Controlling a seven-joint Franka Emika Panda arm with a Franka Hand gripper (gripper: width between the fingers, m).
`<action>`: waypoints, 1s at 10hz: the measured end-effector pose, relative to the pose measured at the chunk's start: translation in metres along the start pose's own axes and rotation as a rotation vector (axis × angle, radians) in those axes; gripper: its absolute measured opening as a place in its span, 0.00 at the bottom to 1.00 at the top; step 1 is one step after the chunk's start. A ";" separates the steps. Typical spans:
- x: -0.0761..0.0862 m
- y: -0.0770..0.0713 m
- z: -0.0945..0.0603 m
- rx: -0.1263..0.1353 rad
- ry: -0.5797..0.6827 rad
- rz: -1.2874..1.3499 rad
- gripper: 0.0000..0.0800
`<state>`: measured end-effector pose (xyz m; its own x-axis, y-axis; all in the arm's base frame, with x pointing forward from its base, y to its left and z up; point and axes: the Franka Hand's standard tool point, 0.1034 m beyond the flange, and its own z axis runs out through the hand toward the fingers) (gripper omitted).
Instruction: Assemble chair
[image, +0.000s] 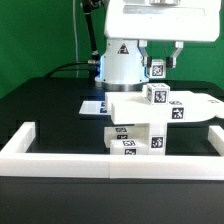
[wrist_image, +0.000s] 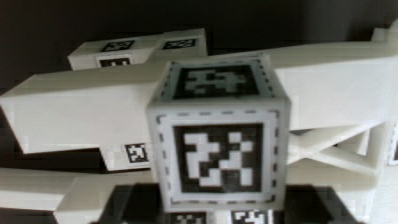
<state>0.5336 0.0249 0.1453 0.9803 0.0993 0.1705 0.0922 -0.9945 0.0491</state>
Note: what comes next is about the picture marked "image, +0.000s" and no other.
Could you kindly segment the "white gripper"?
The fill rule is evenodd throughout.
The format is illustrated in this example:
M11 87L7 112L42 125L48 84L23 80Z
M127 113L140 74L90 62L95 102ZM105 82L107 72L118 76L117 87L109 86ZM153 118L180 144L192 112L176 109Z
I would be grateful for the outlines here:
M147 41L175 41L166 67L175 68L184 42L214 42L220 33L221 0L177 0L156 4L155 0L110 0L104 33L111 39L138 41L142 65L152 66Z

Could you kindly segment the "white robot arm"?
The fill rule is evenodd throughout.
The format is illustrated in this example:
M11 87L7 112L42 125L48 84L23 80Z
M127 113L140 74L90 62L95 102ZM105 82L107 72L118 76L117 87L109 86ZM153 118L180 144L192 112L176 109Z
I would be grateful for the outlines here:
M220 33L222 0L103 0L106 51L98 86L130 91L174 68L186 42L214 42ZM146 52L149 41L170 41L165 59Z

